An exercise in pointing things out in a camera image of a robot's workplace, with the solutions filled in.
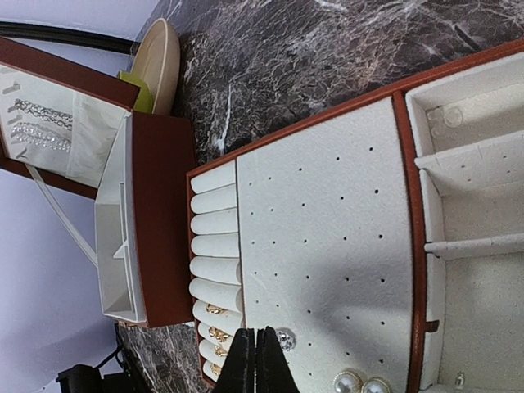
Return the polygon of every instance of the green cup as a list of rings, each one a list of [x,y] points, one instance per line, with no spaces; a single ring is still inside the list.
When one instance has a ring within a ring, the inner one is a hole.
[[[140,87],[140,93],[138,94],[137,101],[133,108],[135,111],[144,113],[153,112],[153,95],[143,80],[127,71],[120,71],[117,78],[128,84],[134,84],[135,86]]]

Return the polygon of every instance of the black marble countertop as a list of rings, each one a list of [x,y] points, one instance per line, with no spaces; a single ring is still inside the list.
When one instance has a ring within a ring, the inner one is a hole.
[[[173,115],[200,164],[448,61],[524,36],[522,0],[160,0],[177,30]],[[123,329],[156,393],[207,392],[188,325]]]

